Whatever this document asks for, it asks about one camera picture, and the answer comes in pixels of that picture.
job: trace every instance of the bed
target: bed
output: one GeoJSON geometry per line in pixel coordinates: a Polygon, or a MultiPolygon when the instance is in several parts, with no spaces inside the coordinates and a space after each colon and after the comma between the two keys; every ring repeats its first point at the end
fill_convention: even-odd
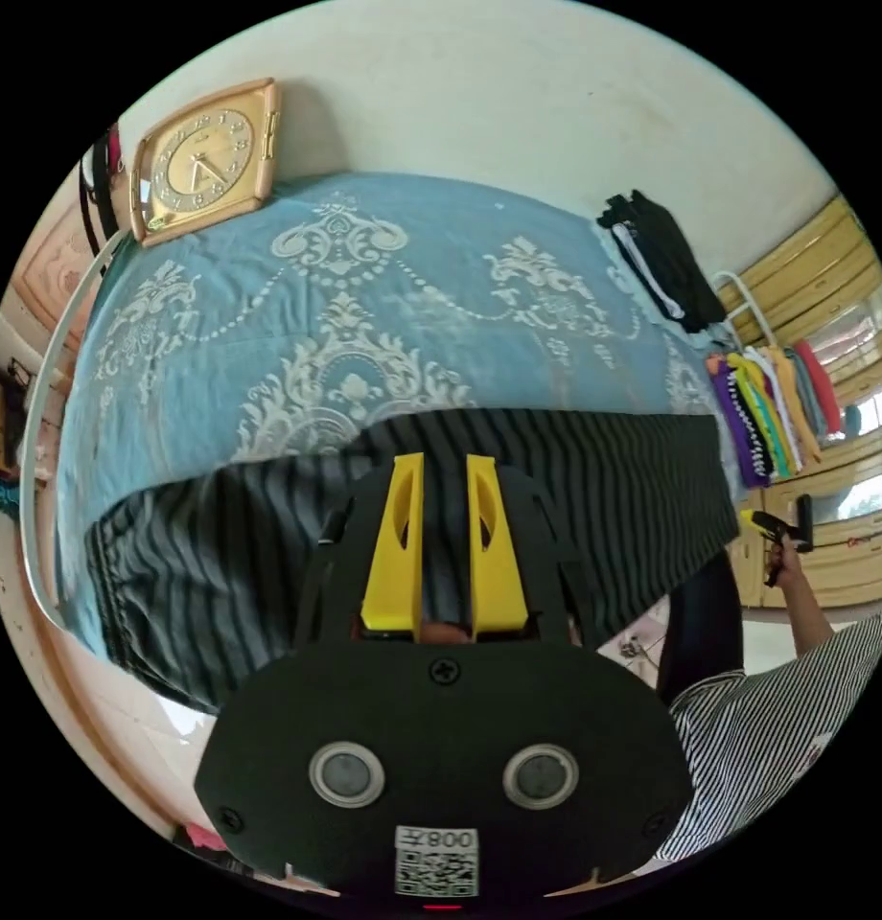
{"type": "Polygon", "coordinates": [[[666,323],[584,218],[449,179],[295,181],[254,214],[155,248],[128,237],[65,411],[59,625],[105,657],[82,538],[135,491],[335,449],[402,412],[716,414],[703,365],[713,332],[666,323]]]}

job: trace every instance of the clothes rack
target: clothes rack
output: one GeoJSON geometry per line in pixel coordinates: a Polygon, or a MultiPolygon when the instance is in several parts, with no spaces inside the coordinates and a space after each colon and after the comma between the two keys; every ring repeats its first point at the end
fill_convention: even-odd
{"type": "Polygon", "coordinates": [[[735,331],[735,326],[732,320],[741,315],[745,310],[750,311],[754,315],[754,319],[757,321],[757,325],[760,327],[761,331],[764,333],[764,336],[767,338],[767,343],[769,345],[776,345],[777,338],[774,336],[774,331],[770,328],[770,324],[767,322],[767,318],[764,316],[763,311],[757,305],[757,301],[752,296],[751,292],[748,290],[748,286],[741,280],[740,276],[733,271],[728,271],[723,269],[717,271],[710,282],[712,284],[713,290],[718,294],[721,289],[720,281],[732,282],[738,292],[743,298],[743,303],[732,310],[725,319],[725,322],[722,323],[723,328],[729,333],[729,335],[734,340],[735,344],[738,346],[738,351],[743,352],[745,350],[744,343],[738,336],[738,333],[735,331]]]}

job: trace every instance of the bed frame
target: bed frame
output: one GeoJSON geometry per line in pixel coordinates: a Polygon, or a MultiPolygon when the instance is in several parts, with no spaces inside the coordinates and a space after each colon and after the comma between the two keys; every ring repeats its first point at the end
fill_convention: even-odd
{"type": "Polygon", "coordinates": [[[41,369],[38,372],[35,387],[32,391],[32,400],[29,404],[29,413],[26,419],[26,431],[22,440],[22,451],[19,459],[19,535],[22,544],[22,557],[26,568],[26,578],[38,608],[48,620],[62,630],[66,630],[67,625],[58,604],[52,601],[45,586],[41,574],[41,559],[38,555],[38,533],[35,524],[35,445],[38,430],[41,428],[45,403],[48,399],[51,377],[58,366],[60,351],[64,340],[70,332],[74,317],[80,310],[93,282],[99,277],[103,267],[111,261],[122,239],[129,232],[128,230],[119,230],[103,246],[99,255],[83,273],[80,283],[67,302],[67,307],[55,326],[55,331],[41,361],[41,369]]]}

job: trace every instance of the black striped fabric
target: black striped fabric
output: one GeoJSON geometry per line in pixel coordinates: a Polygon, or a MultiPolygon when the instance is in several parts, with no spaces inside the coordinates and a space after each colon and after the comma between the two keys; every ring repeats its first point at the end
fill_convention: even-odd
{"type": "Polygon", "coordinates": [[[708,678],[671,704],[695,795],[656,853],[693,856],[760,817],[812,766],[882,655],[882,611],[772,671],[708,678]]]}
{"type": "Polygon", "coordinates": [[[493,456],[547,488],[587,568],[594,647],[738,533],[712,416],[395,416],[330,454],[225,467],[109,511],[87,533],[86,554],[111,660],[163,696],[216,712],[249,674],[290,650],[327,512],[354,479],[419,451],[428,621],[469,617],[467,453],[493,456]]]}

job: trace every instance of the hand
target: hand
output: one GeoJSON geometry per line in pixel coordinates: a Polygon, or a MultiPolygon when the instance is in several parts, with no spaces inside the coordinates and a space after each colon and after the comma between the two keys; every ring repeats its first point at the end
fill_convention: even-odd
{"type": "Polygon", "coordinates": [[[767,560],[767,574],[782,566],[777,575],[775,584],[780,590],[788,590],[790,587],[802,582],[805,578],[802,572],[802,563],[799,561],[799,553],[788,536],[783,536],[782,546],[774,543],[773,549],[767,560]]]}

